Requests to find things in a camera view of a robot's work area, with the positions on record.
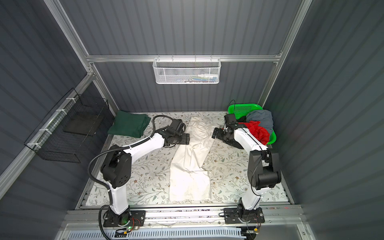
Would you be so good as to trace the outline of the white printed t shirt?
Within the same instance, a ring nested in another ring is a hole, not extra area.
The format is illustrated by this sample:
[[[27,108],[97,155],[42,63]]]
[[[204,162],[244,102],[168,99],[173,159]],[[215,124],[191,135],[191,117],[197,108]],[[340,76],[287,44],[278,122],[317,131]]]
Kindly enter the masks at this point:
[[[186,129],[190,143],[178,147],[170,165],[171,202],[196,202],[211,198],[211,181],[203,164],[214,144],[212,134],[218,127],[200,117],[191,117]]]

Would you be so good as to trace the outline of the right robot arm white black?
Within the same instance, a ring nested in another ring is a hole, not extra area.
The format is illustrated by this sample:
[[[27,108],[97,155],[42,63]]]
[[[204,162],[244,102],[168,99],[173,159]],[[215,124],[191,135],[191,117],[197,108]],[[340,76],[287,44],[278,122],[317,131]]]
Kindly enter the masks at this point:
[[[278,168],[279,154],[263,145],[249,129],[237,125],[234,128],[215,128],[212,138],[241,148],[248,154],[249,186],[239,200],[238,210],[240,215],[255,211],[264,196],[281,182],[281,172]]]

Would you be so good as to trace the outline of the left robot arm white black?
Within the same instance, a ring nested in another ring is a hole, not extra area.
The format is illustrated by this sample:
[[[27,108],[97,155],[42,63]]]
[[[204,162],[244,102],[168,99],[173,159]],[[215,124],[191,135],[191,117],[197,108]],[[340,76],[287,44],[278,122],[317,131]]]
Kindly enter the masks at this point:
[[[190,135],[187,133],[173,136],[166,131],[160,131],[130,146],[112,146],[101,167],[102,177],[107,184],[111,211],[120,216],[129,209],[126,184],[131,177],[135,161],[154,150],[189,143]]]

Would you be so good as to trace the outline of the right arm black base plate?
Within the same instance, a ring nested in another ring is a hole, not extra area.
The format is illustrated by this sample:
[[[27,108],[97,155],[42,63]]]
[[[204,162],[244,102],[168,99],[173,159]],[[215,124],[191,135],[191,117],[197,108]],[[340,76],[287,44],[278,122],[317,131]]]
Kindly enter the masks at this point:
[[[262,208],[245,210],[243,208],[224,208],[224,219],[230,224],[263,224],[265,217]]]

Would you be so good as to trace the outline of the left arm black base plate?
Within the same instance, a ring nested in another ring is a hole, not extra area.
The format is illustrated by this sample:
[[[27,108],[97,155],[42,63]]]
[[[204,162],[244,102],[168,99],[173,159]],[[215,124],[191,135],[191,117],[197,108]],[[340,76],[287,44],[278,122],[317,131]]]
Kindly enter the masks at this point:
[[[146,218],[146,211],[126,210],[117,215],[112,210],[102,214],[103,227],[142,227]]]

